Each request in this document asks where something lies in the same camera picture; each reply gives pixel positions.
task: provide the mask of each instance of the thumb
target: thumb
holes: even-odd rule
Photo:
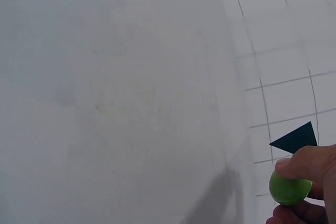
[[[336,146],[303,147],[292,158],[279,160],[275,170],[287,179],[304,178],[323,185],[336,176]]]

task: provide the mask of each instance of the dark triangle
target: dark triangle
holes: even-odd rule
[[[314,129],[311,122],[297,128],[287,135],[270,143],[271,146],[294,154],[304,146],[317,146]]]

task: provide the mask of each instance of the white curved surface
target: white curved surface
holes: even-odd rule
[[[253,222],[221,0],[0,6],[1,223]]]

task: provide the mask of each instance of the white surface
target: white surface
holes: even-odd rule
[[[0,6],[1,223],[254,223],[221,0]]]
[[[239,31],[235,55],[250,105],[258,223],[264,223],[275,207],[269,176],[275,160],[288,155],[267,143],[309,121],[320,145],[336,143],[336,1],[222,2]]]

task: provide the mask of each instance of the white tiled wall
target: white tiled wall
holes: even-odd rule
[[[268,144],[309,121],[321,146],[336,144],[336,0],[223,3],[250,106],[258,223],[265,223],[276,205],[269,176],[275,160],[290,156]]]

